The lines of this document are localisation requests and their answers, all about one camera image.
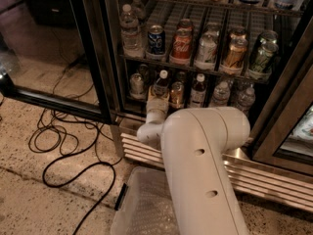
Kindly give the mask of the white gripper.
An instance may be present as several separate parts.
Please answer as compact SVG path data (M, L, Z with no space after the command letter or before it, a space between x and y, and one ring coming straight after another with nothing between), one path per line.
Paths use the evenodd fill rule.
M161 124L165 121L168 112L169 98L169 90L163 94L162 98L155 98L154 87L152 85L149 87L148 102L146 105L146 123Z

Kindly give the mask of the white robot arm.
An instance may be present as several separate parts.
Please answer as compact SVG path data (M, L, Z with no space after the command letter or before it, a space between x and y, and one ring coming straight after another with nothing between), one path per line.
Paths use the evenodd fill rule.
M168 97L148 92L138 140L161 150L180 235L249 235L222 153L244 145L246 115L233 107L169 114Z

